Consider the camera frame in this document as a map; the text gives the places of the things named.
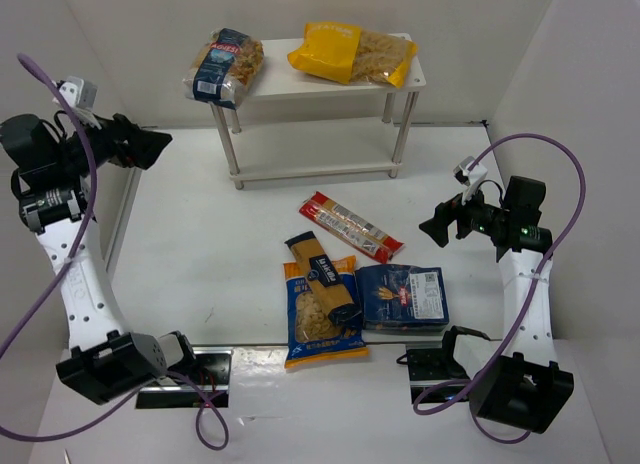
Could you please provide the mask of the blue tricolour fusilli bag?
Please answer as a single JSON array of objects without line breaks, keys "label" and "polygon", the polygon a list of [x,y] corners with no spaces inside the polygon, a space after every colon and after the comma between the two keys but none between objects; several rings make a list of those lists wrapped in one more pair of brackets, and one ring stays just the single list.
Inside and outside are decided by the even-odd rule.
[{"label": "blue tricolour fusilli bag", "polygon": [[237,110],[264,63],[263,43],[230,28],[213,31],[183,79],[188,99]]}]

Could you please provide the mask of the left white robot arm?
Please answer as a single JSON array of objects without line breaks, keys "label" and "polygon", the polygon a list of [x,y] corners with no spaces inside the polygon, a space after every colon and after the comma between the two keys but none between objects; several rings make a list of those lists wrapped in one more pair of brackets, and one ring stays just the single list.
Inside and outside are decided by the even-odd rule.
[{"label": "left white robot arm", "polygon": [[70,137],[54,136],[34,114],[1,124],[1,146],[17,168],[11,190],[23,224],[46,252],[69,326],[70,356],[56,366],[60,381],[105,404],[196,361],[186,336],[137,333],[127,324],[101,256],[100,231],[89,211],[90,170],[106,162],[146,170],[171,135],[144,130],[122,114],[99,118]]}]

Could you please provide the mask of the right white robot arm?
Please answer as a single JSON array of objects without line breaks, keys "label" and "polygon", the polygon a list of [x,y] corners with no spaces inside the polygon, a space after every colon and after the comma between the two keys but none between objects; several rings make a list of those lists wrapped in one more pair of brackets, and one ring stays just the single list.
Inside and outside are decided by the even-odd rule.
[{"label": "right white robot arm", "polygon": [[551,333],[549,280],[552,233],[539,225],[546,196],[543,182],[510,179],[498,206],[486,202],[483,172],[458,170],[465,189],[439,204],[433,218],[420,224],[439,246],[473,232],[488,237],[496,249],[503,286],[504,336],[491,340],[463,326],[445,332],[442,348],[450,373],[448,385],[458,387],[475,420],[486,419],[544,433],[571,397],[572,373],[558,363]]}]

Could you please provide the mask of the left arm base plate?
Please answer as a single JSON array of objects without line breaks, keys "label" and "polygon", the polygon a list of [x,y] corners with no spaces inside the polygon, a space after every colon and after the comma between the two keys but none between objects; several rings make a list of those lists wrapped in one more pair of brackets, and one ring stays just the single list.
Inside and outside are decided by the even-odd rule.
[{"label": "left arm base plate", "polygon": [[[206,393],[217,408],[227,408],[233,350],[230,347],[196,346],[196,362],[187,377]],[[163,378],[137,395],[139,410],[198,409],[204,401],[188,384]]]}]

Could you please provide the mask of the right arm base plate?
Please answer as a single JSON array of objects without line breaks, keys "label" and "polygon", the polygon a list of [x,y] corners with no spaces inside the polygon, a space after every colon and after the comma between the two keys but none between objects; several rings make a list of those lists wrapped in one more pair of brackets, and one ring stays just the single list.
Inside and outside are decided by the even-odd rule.
[{"label": "right arm base plate", "polygon": [[396,363],[408,371],[411,401],[428,388],[445,381],[455,381],[429,393],[421,400],[422,404],[450,401],[470,380],[464,369],[446,355],[442,344],[435,341],[406,345]]}]

